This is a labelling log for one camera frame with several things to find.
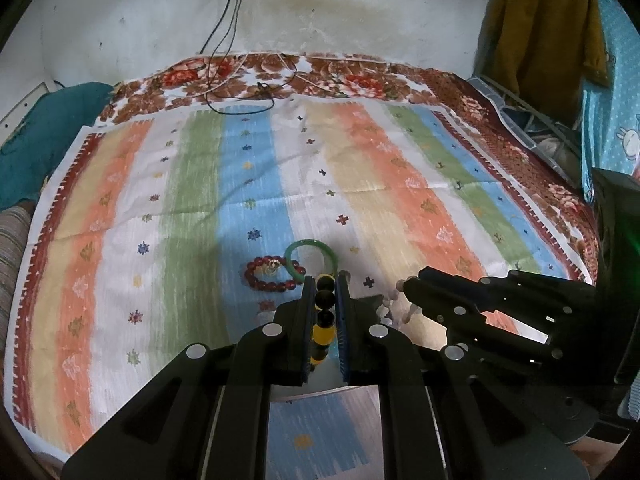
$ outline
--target blue stripe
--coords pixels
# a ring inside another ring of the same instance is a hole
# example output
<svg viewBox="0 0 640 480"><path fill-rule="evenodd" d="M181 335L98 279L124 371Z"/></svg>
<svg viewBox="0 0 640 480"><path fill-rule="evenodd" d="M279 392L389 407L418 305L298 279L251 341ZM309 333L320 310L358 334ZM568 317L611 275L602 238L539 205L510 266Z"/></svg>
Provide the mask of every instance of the blue stripe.
<svg viewBox="0 0 640 480"><path fill-rule="evenodd" d="M505 192L504 187L493 177L469 150L460 144L442 126L440 121L427 108L421 106L412 107L420 120L433 132L433 135L440 141L443 147L453 155L465 170L479 180L482 186L500 210L504 217L513 225L516 232L519 233L520 239L526 245L532 254L536 263L540 266L543 274L547 276L557 276L558 278L568 278L568 274L563 264L561 264L555 255L549 250L546 242L538 235L536 228L529 221L527 215L520 207L511 199L510 195Z"/></svg>
<svg viewBox="0 0 640 480"><path fill-rule="evenodd" d="M268 480L327 478L336 465L347 471L369 462L340 395L271 403Z"/></svg>
<svg viewBox="0 0 640 480"><path fill-rule="evenodd" d="M244 105L225 108L231 112L260 109ZM218 282L211 286L220 288L226 328L235 343L258 325L256 315L261 301L274 301L277 306L298 300L301 288L284 293L259 292L251 289L244 278L249 261L267 254L282 256L294 241L273 148L270 114L225 116L220 151L220 252ZM252 168L245 169L246 162ZM255 201L253 208L247 207L249 200ZM248 234L254 230L260 232L260 237L250 240ZM284 268L267 278L278 282L288 279Z"/></svg>

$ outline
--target blue polka dot fabric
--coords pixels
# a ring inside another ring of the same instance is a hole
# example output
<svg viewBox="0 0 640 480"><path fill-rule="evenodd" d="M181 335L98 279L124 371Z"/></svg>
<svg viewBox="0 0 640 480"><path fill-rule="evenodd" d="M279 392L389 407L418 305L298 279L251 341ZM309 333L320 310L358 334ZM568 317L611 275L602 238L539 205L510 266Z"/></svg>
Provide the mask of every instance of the blue polka dot fabric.
<svg viewBox="0 0 640 480"><path fill-rule="evenodd" d="M598 0L610 88L582 89L582 186L593 200L591 168L640 174L640 34L617 0Z"/></svg>

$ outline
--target striped fabric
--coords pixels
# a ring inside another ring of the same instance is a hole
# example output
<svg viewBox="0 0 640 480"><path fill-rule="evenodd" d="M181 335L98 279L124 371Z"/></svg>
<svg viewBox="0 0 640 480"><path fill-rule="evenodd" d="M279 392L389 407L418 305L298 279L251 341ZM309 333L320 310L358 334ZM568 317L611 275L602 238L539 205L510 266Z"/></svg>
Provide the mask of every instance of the striped fabric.
<svg viewBox="0 0 640 480"><path fill-rule="evenodd" d="M146 118L81 132L23 262L4 402L32 446L61 460L185 346L235 343L298 298L299 288L258 291L244 278L248 261L295 240L327 243L356 298L388 294L426 265L473 280L509 269L588 276L540 198L442 106L293 96L258 114L182 107ZM294 257L311 275L324 270L319 251ZM395 301L392 313L408 307ZM499 312L488 320L520 330ZM446 341L422 316L402 330L430 348ZM274 404L268 478L378 478L376 399L361 388Z"/></svg>
<svg viewBox="0 0 640 480"><path fill-rule="evenodd" d="M0 354L4 353L15 282L30 224L31 215L20 206L0 212Z"/></svg>

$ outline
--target yellow jacket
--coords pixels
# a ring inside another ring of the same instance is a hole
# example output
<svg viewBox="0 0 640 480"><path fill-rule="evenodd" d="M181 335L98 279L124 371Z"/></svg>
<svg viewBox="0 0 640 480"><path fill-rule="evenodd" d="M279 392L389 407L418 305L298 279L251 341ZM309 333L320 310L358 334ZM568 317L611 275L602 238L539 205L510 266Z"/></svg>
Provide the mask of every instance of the yellow jacket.
<svg viewBox="0 0 640 480"><path fill-rule="evenodd" d="M487 26L488 75L552 118L573 124L582 76L609 85L598 0L494 0Z"/></svg>

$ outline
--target red beaded bracelet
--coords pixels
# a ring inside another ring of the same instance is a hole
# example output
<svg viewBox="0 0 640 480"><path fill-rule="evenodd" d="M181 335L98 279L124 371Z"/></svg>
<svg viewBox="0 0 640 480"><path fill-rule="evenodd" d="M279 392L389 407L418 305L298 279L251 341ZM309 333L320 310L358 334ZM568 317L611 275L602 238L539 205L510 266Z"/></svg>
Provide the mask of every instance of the red beaded bracelet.
<svg viewBox="0 0 640 480"><path fill-rule="evenodd" d="M286 265L287 261L282 256L258 256L255 260L246 264L244 277L246 278L251 288L256 288L257 290L266 290L267 292L284 292L285 290L293 290L298 286L298 283L302 283L295 282L294 280L287 280L286 282L264 282L263 280L259 280L254 276L255 269L263 266L264 264L273 263ZM303 276L306 274L305 267L301 267L296 260L292 260L291 264L293 265L294 269L297 270L297 272L299 272Z"/></svg>

